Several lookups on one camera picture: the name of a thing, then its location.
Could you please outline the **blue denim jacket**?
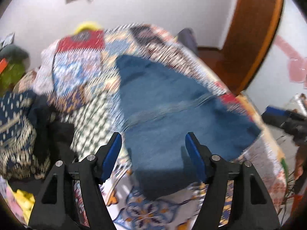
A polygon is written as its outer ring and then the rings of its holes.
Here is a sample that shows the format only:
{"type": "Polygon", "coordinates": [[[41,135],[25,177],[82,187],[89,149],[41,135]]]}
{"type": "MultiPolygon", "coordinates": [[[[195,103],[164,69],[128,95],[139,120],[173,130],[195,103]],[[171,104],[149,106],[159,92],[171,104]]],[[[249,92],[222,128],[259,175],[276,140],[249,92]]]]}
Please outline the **blue denim jacket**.
{"type": "Polygon", "coordinates": [[[116,67],[125,147],[140,191],[149,199],[197,181],[185,147],[187,133],[225,160],[238,158],[260,135],[249,117],[229,110],[205,86],[161,63],[122,55],[116,67]]]}

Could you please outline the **black folded garment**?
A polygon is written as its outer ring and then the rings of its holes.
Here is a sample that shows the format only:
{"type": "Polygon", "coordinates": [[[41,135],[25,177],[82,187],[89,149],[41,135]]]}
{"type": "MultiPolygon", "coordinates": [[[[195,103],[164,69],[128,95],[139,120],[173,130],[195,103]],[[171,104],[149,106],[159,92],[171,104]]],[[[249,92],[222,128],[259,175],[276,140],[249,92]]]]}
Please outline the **black folded garment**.
{"type": "Polygon", "coordinates": [[[13,192],[21,190],[36,196],[56,161],[72,163],[78,160],[78,155],[70,148],[74,125],[60,121],[59,112],[53,105],[47,104],[46,96],[35,98],[27,118],[36,130],[33,154],[39,164],[47,161],[47,170],[43,174],[31,174],[23,179],[11,178],[8,185],[13,192]]]}

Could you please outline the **yellow garment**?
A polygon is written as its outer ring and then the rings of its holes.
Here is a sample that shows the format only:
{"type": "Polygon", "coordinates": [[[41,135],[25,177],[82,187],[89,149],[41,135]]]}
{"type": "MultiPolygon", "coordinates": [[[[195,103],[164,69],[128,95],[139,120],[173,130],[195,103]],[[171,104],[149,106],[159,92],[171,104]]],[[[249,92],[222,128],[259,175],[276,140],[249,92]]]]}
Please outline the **yellow garment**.
{"type": "Polygon", "coordinates": [[[12,192],[12,194],[22,210],[23,218],[26,224],[28,224],[35,204],[34,195],[22,190],[17,190],[17,192],[12,192]]]}

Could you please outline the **navy patterned folded garment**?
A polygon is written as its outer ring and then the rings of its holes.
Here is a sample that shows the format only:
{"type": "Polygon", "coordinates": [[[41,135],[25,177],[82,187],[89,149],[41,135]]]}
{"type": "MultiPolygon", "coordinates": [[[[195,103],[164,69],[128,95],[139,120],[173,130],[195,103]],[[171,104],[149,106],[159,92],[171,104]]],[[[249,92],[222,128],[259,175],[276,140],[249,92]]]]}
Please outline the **navy patterned folded garment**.
{"type": "Polygon", "coordinates": [[[39,114],[48,108],[45,99],[32,90],[6,92],[1,97],[1,176],[22,180],[45,177],[50,167],[47,147],[35,149],[46,118],[39,114]]]}

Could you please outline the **patchwork patterned quilt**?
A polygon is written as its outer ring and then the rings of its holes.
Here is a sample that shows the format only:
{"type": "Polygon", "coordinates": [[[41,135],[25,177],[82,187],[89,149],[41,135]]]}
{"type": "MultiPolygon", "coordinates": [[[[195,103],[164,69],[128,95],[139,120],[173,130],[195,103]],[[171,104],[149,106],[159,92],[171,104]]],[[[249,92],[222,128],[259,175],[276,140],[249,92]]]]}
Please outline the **patchwork patterned quilt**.
{"type": "MultiPolygon", "coordinates": [[[[74,124],[71,149],[79,159],[93,153],[122,131],[124,115],[120,109],[120,76],[116,58],[127,54],[159,61],[204,85],[218,96],[227,109],[249,117],[261,130],[247,149],[236,155],[237,161],[250,158],[268,189],[276,210],[281,208],[286,191],[282,151],[273,140],[258,113],[245,97],[234,96],[227,86],[190,49],[169,31],[145,23],[133,23],[94,33],[102,37],[93,43],[73,46],[73,38],[90,34],[80,27],[42,51],[42,65],[32,84],[37,94],[62,112],[62,120],[74,124]]],[[[116,166],[102,196],[117,229],[191,229],[200,210],[207,187],[192,183],[179,192],[150,200],[132,181],[131,160],[122,147],[116,166]]]]}

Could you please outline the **grey purple backpack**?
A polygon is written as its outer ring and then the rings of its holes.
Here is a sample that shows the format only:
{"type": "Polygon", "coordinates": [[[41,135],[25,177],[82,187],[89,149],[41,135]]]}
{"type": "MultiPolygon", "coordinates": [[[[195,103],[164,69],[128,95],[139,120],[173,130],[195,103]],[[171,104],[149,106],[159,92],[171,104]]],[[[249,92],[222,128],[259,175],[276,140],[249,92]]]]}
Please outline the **grey purple backpack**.
{"type": "Polygon", "coordinates": [[[198,44],[191,28],[184,28],[177,35],[177,41],[198,56],[198,44]]]}

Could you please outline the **orange box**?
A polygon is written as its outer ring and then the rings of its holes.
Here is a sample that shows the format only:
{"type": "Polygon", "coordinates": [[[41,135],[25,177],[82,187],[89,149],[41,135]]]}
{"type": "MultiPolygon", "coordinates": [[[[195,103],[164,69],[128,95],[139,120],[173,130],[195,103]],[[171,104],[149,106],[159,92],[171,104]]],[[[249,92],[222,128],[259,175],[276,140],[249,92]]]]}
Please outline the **orange box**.
{"type": "Polygon", "coordinates": [[[0,61],[0,74],[6,69],[8,62],[5,58],[0,61]]]}

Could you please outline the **yellow rounded chair back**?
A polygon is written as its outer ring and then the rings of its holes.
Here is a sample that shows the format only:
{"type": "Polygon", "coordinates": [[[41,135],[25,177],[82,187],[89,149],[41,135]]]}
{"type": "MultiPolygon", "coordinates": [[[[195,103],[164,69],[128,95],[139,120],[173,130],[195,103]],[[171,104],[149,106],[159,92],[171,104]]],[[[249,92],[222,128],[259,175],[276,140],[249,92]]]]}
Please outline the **yellow rounded chair back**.
{"type": "Polygon", "coordinates": [[[94,21],[85,21],[77,25],[77,27],[73,31],[73,34],[76,35],[83,31],[98,31],[102,29],[103,27],[94,21]]]}

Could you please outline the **wooden door frame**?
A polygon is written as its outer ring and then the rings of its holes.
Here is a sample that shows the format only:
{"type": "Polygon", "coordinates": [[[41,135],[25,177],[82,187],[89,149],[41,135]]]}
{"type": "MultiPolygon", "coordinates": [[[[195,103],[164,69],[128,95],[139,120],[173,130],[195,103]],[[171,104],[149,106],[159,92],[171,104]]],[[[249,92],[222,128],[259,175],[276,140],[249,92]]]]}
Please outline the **wooden door frame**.
{"type": "Polygon", "coordinates": [[[262,63],[275,36],[284,0],[238,0],[222,48],[221,79],[234,94],[243,91],[262,63]]]}

